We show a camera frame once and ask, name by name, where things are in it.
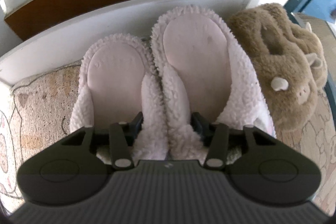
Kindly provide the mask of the striped knit slipper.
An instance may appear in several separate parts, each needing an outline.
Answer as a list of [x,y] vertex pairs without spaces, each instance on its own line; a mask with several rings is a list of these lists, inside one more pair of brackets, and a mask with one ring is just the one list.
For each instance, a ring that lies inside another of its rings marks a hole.
[[204,163],[208,149],[192,128],[199,113],[211,125],[253,125],[276,136],[252,62],[213,10],[176,7],[153,26],[151,49],[161,78],[169,153]]
[[129,151],[134,162],[166,159],[163,92],[149,46],[130,34],[100,39],[85,53],[70,132],[84,126],[105,129],[143,114],[141,130]]

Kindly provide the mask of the cartoon patterned door mat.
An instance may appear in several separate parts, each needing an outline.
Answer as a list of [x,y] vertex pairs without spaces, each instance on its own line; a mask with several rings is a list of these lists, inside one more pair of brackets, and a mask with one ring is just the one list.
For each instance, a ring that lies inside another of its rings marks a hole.
[[[12,213],[23,203],[15,187],[15,171],[41,149],[68,134],[77,98],[80,63],[41,76],[33,76],[9,89],[1,89],[1,203]],[[314,115],[303,128],[279,133],[288,146],[320,167],[322,182],[314,198],[326,213],[335,211],[335,125],[329,85],[318,92]]]

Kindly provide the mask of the brown fluffy animal slipper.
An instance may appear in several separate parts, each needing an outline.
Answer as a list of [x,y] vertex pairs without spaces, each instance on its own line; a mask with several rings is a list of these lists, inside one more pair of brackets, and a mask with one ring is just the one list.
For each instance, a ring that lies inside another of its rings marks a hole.
[[282,132],[302,127],[318,97],[308,60],[290,33],[292,24],[278,3],[241,10],[227,20],[252,61],[274,126]]

